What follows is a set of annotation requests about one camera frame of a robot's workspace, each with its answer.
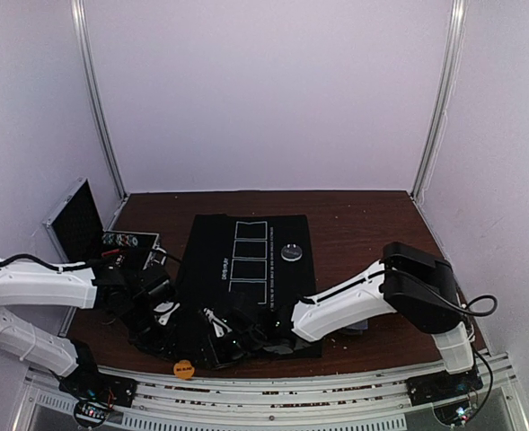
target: white panel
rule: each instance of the white panel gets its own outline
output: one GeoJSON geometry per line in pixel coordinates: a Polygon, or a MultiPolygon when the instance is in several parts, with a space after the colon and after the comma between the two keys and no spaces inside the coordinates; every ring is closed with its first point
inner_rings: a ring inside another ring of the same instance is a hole
{"type": "Polygon", "coordinates": [[[409,189],[451,3],[87,0],[126,187],[409,189]]]}
{"type": "MultiPolygon", "coordinates": [[[[104,222],[118,201],[98,144],[68,0],[0,2],[0,256],[56,260],[40,222],[86,176],[104,222]]],[[[19,308],[54,331],[62,308],[19,308]]],[[[26,367],[0,352],[0,430],[26,367]]]]}
{"type": "Polygon", "coordinates": [[[529,2],[471,2],[448,118],[425,215],[529,400],[529,2]]]}

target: black mat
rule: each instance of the black mat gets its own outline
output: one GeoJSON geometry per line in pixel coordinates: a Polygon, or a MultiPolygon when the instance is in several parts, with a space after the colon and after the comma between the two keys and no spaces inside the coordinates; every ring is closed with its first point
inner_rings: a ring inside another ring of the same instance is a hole
{"type": "MultiPolygon", "coordinates": [[[[181,301],[207,308],[232,291],[275,310],[299,295],[314,295],[315,281],[305,215],[197,215],[178,275],[181,301]],[[282,259],[280,251],[288,244],[300,246],[300,260],[282,259]]],[[[316,343],[291,357],[321,355],[322,344],[316,343]]]]}

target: white arm segment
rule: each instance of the white arm segment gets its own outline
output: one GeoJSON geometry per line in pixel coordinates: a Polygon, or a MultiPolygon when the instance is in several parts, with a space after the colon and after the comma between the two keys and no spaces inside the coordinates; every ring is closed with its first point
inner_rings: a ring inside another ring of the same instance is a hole
{"type": "Polygon", "coordinates": [[[357,321],[396,312],[379,290],[384,274],[368,279],[371,274],[382,270],[384,265],[376,261],[348,281],[306,298],[314,303],[297,303],[292,313],[292,331],[312,342],[357,321]]]}
{"type": "Polygon", "coordinates": [[[35,328],[4,307],[0,307],[0,348],[62,377],[78,367],[75,346],[68,339],[35,328]]]}
{"type": "MultiPolygon", "coordinates": [[[[77,265],[79,263],[55,266],[77,265]]],[[[16,261],[0,268],[0,306],[31,304],[93,308],[97,291],[93,279],[93,270],[89,268],[58,273],[34,262],[16,261]]]]}

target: wooden table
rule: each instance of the wooden table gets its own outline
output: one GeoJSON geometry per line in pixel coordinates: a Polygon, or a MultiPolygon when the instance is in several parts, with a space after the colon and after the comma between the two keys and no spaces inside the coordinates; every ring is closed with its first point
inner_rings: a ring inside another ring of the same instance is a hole
{"type": "MultiPolygon", "coordinates": [[[[163,247],[184,252],[194,215],[308,216],[316,285],[324,290],[366,268],[388,242],[400,241],[440,256],[428,228],[403,191],[282,191],[161,193],[132,195],[116,229],[160,233],[163,247]]],[[[175,276],[178,267],[167,268],[175,276]]],[[[133,371],[171,374],[172,363],[138,352],[127,342],[119,322],[103,312],[78,311],[69,336],[87,342],[97,362],[133,371]]],[[[253,359],[219,371],[196,375],[281,378],[374,371],[440,358],[433,339],[398,314],[369,321],[362,336],[329,335],[320,359],[253,359]]]]}

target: brown wooden tabletop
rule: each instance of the brown wooden tabletop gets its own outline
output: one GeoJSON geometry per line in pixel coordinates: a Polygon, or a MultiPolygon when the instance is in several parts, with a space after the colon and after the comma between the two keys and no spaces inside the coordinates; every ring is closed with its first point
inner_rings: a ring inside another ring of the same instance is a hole
{"type": "MultiPolygon", "coordinates": [[[[313,245],[316,285],[324,290],[365,269],[388,242],[400,241],[441,256],[428,228],[403,191],[280,191],[155,193],[132,195],[115,229],[160,233],[163,247],[181,257],[196,214],[229,216],[306,215],[313,245]]],[[[168,263],[173,277],[178,267],[168,263]]],[[[100,365],[172,374],[172,363],[130,346],[120,322],[99,311],[79,310],[68,335],[87,342],[100,365]]],[[[252,359],[198,376],[280,378],[374,371],[440,358],[433,339],[398,314],[369,321],[361,336],[338,333],[323,341],[315,359],[252,359]]]]}

